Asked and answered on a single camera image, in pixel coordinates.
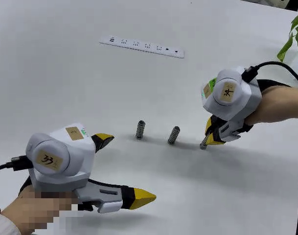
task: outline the hand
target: hand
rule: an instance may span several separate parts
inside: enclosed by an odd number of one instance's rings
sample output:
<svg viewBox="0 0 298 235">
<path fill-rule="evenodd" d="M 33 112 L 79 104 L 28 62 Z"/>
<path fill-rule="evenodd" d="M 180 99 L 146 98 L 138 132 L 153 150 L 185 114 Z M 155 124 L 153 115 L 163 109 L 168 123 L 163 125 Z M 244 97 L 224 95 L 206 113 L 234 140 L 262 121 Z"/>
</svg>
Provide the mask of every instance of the hand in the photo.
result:
<svg viewBox="0 0 298 235">
<path fill-rule="evenodd" d="M 59 211 L 70 211 L 72 204 L 77 204 L 73 192 L 35 192 L 30 185 L 1 214 L 10 219 L 22 235 L 29 235 L 35 229 L 46 229 L 46 224 L 52 223 Z"/>
<path fill-rule="evenodd" d="M 298 88 L 273 86 L 262 93 L 262 101 L 245 119 L 247 125 L 298 118 Z"/>
</svg>

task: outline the blurred hand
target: blurred hand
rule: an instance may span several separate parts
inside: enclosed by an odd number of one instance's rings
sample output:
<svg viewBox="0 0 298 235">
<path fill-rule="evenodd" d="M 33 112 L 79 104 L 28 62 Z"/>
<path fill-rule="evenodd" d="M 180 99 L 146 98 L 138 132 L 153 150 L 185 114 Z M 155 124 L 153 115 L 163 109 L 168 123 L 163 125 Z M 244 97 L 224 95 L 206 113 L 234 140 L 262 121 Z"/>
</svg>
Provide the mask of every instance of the blurred hand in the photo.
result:
<svg viewBox="0 0 298 235">
<path fill-rule="evenodd" d="M 1 214 L 10 219 L 22 235 L 29 235 L 35 229 L 46 229 L 46 224 L 52 223 L 59 211 L 70 211 L 72 204 L 77 204 L 73 192 L 35 192 L 30 185 Z"/>
</svg>

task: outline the white power strip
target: white power strip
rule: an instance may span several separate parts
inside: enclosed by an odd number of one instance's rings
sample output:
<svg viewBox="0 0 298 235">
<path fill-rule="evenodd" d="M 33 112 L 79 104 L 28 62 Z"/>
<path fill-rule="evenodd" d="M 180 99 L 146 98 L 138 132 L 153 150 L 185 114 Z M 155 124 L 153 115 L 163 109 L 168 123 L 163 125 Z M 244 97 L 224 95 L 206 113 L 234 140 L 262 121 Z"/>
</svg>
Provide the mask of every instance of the white power strip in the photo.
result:
<svg viewBox="0 0 298 235">
<path fill-rule="evenodd" d="M 164 47 L 154 43 L 142 42 L 136 39 L 124 39 L 116 36 L 106 36 L 99 40 L 99 43 L 112 46 L 125 47 L 134 50 L 152 52 L 161 55 L 168 55 L 178 58 L 184 58 L 184 51 L 174 47 Z"/>
</svg>

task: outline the coil spring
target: coil spring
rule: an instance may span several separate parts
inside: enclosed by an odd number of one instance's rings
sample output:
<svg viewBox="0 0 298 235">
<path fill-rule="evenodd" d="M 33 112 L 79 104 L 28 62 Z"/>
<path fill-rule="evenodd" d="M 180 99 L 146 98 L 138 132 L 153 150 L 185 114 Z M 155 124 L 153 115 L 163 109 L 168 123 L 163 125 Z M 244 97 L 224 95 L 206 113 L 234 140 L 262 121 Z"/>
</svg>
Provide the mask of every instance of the coil spring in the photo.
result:
<svg viewBox="0 0 298 235">
<path fill-rule="evenodd" d="M 209 136 L 210 136 L 210 133 L 207 134 L 206 137 L 204 138 L 204 140 L 201 142 L 200 149 L 202 149 L 202 150 L 205 150 L 206 149 L 206 147 L 207 147 L 206 142 L 207 142 Z"/>
<path fill-rule="evenodd" d="M 175 127 L 173 128 L 173 130 L 172 130 L 172 133 L 170 133 L 170 136 L 169 136 L 167 142 L 168 142 L 169 144 L 174 144 L 175 141 L 176 141 L 176 139 L 177 139 L 177 136 L 178 136 L 179 132 L 180 132 L 180 128 L 179 128 L 178 126 L 175 126 Z"/>
<path fill-rule="evenodd" d="M 144 127 L 145 127 L 145 122 L 140 120 L 138 122 L 138 127 L 137 127 L 137 131 L 136 131 L 136 138 L 138 140 L 142 139 L 142 137 L 143 137 Z"/>
</svg>

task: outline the label sticker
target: label sticker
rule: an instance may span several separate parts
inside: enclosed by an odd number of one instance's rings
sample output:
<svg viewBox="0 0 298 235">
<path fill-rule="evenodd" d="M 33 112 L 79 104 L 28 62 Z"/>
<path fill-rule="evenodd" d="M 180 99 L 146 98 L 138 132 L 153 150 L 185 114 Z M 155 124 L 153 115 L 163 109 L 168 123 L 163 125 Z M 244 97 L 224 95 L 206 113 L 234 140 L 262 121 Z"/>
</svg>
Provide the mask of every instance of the label sticker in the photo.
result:
<svg viewBox="0 0 298 235">
<path fill-rule="evenodd" d="M 211 89 L 211 92 L 213 92 L 214 86 L 216 84 L 216 78 L 210 80 L 209 84 L 209 88 Z"/>
<path fill-rule="evenodd" d="M 40 150 L 36 159 L 36 163 L 43 165 L 52 170 L 58 171 L 63 162 L 63 158 Z"/>
<path fill-rule="evenodd" d="M 232 82 L 225 82 L 224 88 L 221 94 L 221 101 L 231 102 L 235 88 L 236 88 L 236 84 Z"/>
<path fill-rule="evenodd" d="M 203 92 L 204 92 L 206 99 L 209 97 L 210 94 L 212 94 L 211 88 L 209 87 L 208 83 L 207 83 L 206 87 L 204 87 Z"/>
<path fill-rule="evenodd" d="M 84 136 L 88 136 L 87 131 L 86 131 L 85 128 L 82 128 L 82 129 L 81 129 L 81 133 L 82 133 Z"/>
<path fill-rule="evenodd" d="M 206 99 L 209 97 L 210 94 L 212 94 L 214 86 L 216 83 L 216 78 L 210 80 L 210 82 L 204 87 L 202 96 L 205 97 Z"/>
<path fill-rule="evenodd" d="M 67 127 L 66 131 L 68 132 L 72 141 L 82 140 L 84 138 L 76 126 Z"/>
</svg>

